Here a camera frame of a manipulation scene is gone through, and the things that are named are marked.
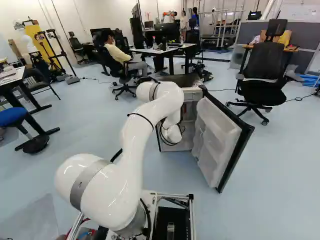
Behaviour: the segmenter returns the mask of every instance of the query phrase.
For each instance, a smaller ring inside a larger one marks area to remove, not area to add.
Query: white robotic arm
[[[144,82],[137,97],[148,102],[133,111],[120,134],[122,157],[113,164],[92,154],[68,158],[57,170],[55,187],[76,209],[114,232],[128,228],[140,214],[143,158],[148,138],[162,119],[162,135],[171,143],[182,136],[184,93],[174,82]]]

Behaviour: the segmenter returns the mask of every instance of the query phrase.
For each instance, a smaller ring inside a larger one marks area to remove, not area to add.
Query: gray partition
[[[261,30],[266,30],[267,27],[268,21],[264,20],[242,22],[236,43],[251,42],[255,36],[260,35]],[[320,43],[320,22],[289,20],[286,29],[292,30],[290,43],[300,46],[299,52],[293,54],[290,64],[298,65],[297,73],[306,73]]]

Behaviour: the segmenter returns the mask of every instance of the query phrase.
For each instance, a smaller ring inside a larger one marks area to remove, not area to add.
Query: gray pants
[[[142,77],[146,77],[148,75],[148,66],[145,61],[129,62],[128,70],[142,70]]]

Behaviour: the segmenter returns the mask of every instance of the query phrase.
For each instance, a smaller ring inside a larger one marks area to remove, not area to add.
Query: blue stool
[[[23,107],[12,107],[0,111],[0,127],[1,128],[11,128],[16,127],[22,132],[29,140],[25,143],[17,146],[14,150],[18,151],[23,149],[25,153],[34,154],[43,150],[49,141],[49,136],[46,134],[40,134],[36,137],[32,137],[30,133],[22,126],[22,122],[30,114]]]

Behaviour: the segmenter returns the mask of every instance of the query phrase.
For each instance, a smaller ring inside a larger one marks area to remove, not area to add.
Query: bottle
[[[156,37],[153,36],[153,49],[157,49]]]

